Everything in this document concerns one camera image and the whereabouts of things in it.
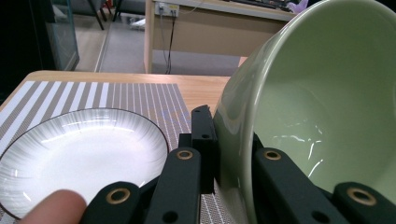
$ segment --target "wooden table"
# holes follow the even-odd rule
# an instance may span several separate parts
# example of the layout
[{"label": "wooden table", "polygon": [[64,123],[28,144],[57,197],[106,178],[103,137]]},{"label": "wooden table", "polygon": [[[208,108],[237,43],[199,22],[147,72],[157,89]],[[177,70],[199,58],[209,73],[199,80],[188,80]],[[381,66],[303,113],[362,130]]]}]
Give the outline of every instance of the wooden table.
[{"label": "wooden table", "polygon": [[209,105],[211,113],[214,115],[219,97],[229,79],[229,77],[38,71],[29,74],[23,80],[20,86],[0,106],[0,111],[3,110],[7,102],[26,81],[86,81],[176,83],[189,111],[200,105]]}]

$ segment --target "metal screw hole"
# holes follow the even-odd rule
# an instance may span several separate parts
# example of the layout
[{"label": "metal screw hole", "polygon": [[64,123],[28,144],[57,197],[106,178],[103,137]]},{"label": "metal screw hole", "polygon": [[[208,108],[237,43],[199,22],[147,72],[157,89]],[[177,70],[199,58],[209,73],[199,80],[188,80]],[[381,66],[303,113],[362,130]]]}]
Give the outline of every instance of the metal screw hole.
[{"label": "metal screw hole", "polygon": [[312,217],[314,220],[320,222],[320,223],[330,223],[330,219],[326,214],[323,214],[319,211],[313,211],[312,212]]},{"label": "metal screw hole", "polygon": [[165,223],[174,223],[177,221],[177,219],[178,219],[178,216],[177,216],[176,212],[170,211],[170,212],[163,214],[163,221]]},{"label": "metal screw hole", "polygon": [[111,204],[119,204],[125,202],[129,196],[131,196],[131,191],[128,189],[113,189],[107,194],[106,201]]},{"label": "metal screw hole", "polygon": [[350,188],[346,191],[347,195],[357,203],[368,206],[376,204],[376,198],[364,189]]},{"label": "metal screw hole", "polygon": [[264,157],[271,161],[277,161],[281,158],[280,154],[275,151],[265,151]]},{"label": "metal screw hole", "polygon": [[192,158],[192,152],[188,150],[182,150],[177,153],[177,157],[183,161],[186,161]]}]

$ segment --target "cable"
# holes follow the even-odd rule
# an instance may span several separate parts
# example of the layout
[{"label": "cable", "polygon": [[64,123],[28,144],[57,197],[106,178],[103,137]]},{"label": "cable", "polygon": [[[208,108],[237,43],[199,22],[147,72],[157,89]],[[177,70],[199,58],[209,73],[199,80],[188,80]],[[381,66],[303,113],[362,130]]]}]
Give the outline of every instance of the cable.
[{"label": "cable", "polygon": [[171,74],[171,69],[172,69],[172,63],[171,63],[171,49],[172,49],[172,43],[173,43],[173,33],[175,31],[175,21],[176,21],[176,12],[174,10],[171,10],[172,13],[172,33],[171,33],[171,41],[169,44],[169,51],[168,51],[168,61],[167,61],[167,66],[166,66],[166,72],[165,74],[169,75]]},{"label": "cable", "polygon": [[166,55],[165,55],[165,38],[164,38],[164,34],[163,34],[163,8],[160,8],[160,26],[161,26],[161,34],[163,37],[163,58],[165,59],[166,65],[168,65],[168,61],[167,61]]}]

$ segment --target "electrical outlet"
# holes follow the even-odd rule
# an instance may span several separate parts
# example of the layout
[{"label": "electrical outlet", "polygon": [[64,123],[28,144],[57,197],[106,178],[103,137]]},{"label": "electrical outlet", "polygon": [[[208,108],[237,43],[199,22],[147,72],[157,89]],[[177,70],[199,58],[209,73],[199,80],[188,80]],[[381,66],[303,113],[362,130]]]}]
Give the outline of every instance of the electrical outlet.
[{"label": "electrical outlet", "polygon": [[154,13],[155,15],[163,16],[175,16],[178,17],[179,5],[163,3],[163,2],[155,2]]}]

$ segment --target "ceramic bowl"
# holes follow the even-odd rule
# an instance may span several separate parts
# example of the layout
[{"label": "ceramic bowl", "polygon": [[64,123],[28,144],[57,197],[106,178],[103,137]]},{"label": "ceramic bowl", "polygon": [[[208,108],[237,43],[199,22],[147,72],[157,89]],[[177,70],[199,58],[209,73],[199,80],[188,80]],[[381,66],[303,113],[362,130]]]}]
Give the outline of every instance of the ceramic bowl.
[{"label": "ceramic bowl", "polygon": [[321,1],[253,52],[214,116],[219,193],[233,221],[257,221],[253,133],[329,192],[355,181],[396,203],[395,60],[396,16],[370,0]]},{"label": "ceramic bowl", "polygon": [[90,203],[114,182],[145,185],[161,173],[167,153],[160,128],[136,113],[70,112],[35,126],[1,156],[0,203],[17,218],[58,189]]}]

